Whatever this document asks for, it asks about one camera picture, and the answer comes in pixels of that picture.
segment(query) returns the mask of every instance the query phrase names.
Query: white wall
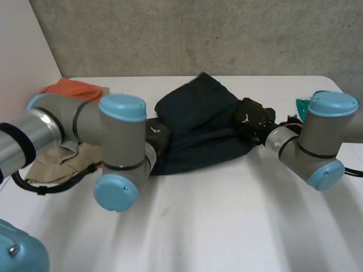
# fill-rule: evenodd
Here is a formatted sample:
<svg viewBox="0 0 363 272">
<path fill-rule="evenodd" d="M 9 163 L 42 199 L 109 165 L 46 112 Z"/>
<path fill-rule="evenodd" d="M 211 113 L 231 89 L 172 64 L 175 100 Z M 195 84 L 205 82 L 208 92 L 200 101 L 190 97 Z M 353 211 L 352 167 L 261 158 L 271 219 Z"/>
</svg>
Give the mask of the white wall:
<svg viewBox="0 0 363 272">
<path fill-rule="evenodd" d="M 0 122 L 18 117 L 27 101 L 61 77 L 27 0 L 0 0 Z"/>
</svg>

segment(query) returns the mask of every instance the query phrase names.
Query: navy cloth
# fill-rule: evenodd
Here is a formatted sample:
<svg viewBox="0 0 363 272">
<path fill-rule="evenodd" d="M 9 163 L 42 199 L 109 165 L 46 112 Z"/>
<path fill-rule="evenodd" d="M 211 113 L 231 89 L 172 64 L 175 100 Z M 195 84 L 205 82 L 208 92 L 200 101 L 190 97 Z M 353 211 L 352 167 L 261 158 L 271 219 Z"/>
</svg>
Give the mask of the navy cloth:
<svg viewBox="0 0 363 272">
<path fill-rule="evenodd" d="M 155 111 L 172 135 L 151 175 L 189 172 L 247 154 L 256 142 L 231 127 L 238 105 L 239 100 L 206 73 L 162 98 Z"/>
</svg>

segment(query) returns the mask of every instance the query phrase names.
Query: black band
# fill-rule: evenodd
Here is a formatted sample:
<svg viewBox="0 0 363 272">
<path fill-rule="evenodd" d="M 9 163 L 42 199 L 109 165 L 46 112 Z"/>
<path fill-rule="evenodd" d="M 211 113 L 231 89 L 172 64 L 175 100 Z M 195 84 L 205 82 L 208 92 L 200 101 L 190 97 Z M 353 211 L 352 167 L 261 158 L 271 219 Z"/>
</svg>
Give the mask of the black band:
<svg viewBox="0 0 363 272">
<path fill-rule="evenodd" d="M 4 175 L 0 169 L 0 184 L 2 183 L 3 180 L 4 180 Z"/>
<path fill-rule="evenodd" d="M 297 135 L 297 136 L 293 136 L 293 137 L 291 137 L 290 139 L 288 139 L 286 142 L 284 142 L 284 144 L 281 146 L 281 148 L 280 148 L 280 150 L 278 151 L 278 160 L 280 160 L 281 161 L 281 155 L 282 155 L 282 152 L 283 152 L 283 150 L 285 149 L 285 147 L 291 142 L 291 141 L 293 141 L 293 140 L 295 140 L 295 139 L 297 139 L 297 138 L 299 138 L 299 136 Z"/>
<path fill-rule="evenodd" d="M 149 157 L 148 156 L 145 156 L 145 159 L 146 159 L 147 163 L 149 164 L 150 171 L 151 171 L 151 161 L 149 160 Z"/>
<path fill-rule="evenodd" d="M 316 153 L 312 153 L 309 150 L 306 150 L 305 148 L 303 148 L 300 144 L 298 145 L 300 150 L 302 152 L 304 152 L 305 154 L 315 157 L 315 158 L 320 158 L 320 159 L 333 159 L 335 158 L 338 154 L 334 154 L 334 155 L 320 155 L 320 154 L 316 154 Z"/>
<path fill-rule="evenodd" d="M 16 126 L 13 126 L 8 123 L 1 123 L 0 130 L 8 134 L 11 138 L 13 138 L 20 148 L 23 150 L 25 156 L 25 164 L 23 167 L 31 164 L 36 158 L 36 151 L 32 141 Z"/>
<path fill-rule="evenodd" d="M 78 142 L 81 142 L 81 139 L 79 138 L 78 131 L 77 131 L 78 117 L 79 117 L 79 114 L 81 113 L 81 110 L 83 109 L 83 107 L 85 105 L 87 105 L 89 102 L 91 102 L 91 101 L 87 100 L 87 101 L 83 102 L 81 105 L 79 105 L 77 110 L 75 111 L 75 114 L 73 117 L 72 131 L 73 131 L 74 137 L 77 139 Z"/>
<path fill-rule="evenodd" d="M 50 111 L 48 111 L 47 109 L 44 108 L 40 108 L 40 107 L 35 107 L 33 109 L 37 109 L 41 112 L 44 112 L 46 115 L 48 115 L 58 126 L 59 131 L 61 132 L 61 136 L 62 136 L 62 142 L 64 141 L 64 139 L 66 138 L 66 133 L 64 132 L 64 128 L 62 126 L 62 123 L 59 121 L 59 119 Z"/>
<path fill-rule="evenodd" d="M 141 165 L 143 165 L 145 160 L 148 160 L 146 156 L 145 156 L 144 160 L 142 160 L 138 164 L 135 164 L 132 166 L 113 166 L 113 165 L 109 165 L 109 164 L 105 163 L 104 161 L 102 161 L 102 165 L 105 166 L 106 168 L 108 168 L 110 170 L 114 170 L 114 171 L 130 171 L 132 169 L 139 168 Z"/>
</svg>

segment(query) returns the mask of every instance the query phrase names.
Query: beige cloth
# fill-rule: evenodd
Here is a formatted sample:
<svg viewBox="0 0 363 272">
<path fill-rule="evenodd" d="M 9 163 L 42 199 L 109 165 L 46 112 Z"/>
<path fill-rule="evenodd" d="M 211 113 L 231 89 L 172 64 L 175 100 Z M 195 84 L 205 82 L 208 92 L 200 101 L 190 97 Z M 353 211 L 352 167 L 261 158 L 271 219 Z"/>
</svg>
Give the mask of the beige cloth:
<svg viewBox="0 0 363 272">
<path fill-rule="evenodd" d="M 60 165 L 59 149 L 53 148 L 34 161 L 25 179 L 29 179 L 29 183 L 63 183 L 88 165 L 101 160 L 100 147 L 82 143 L 78 147 L 78 155 Z"/>
</svg>

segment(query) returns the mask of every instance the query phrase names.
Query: orange cloth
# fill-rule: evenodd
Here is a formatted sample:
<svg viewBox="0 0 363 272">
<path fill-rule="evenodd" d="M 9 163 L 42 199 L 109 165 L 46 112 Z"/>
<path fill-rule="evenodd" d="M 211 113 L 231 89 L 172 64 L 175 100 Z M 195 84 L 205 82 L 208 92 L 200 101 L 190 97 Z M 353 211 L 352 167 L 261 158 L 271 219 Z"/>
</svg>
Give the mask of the orange cloth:
<svg viewBox="0 0 363 272">
<path fill-rule="evenodd" d="M 103 95 L 102 88 L 81 81 L 61 78 L 56 84 L 50 85 L 39 94 L 58 94 L 84 100 L 99 101 Z"/>
</svg>

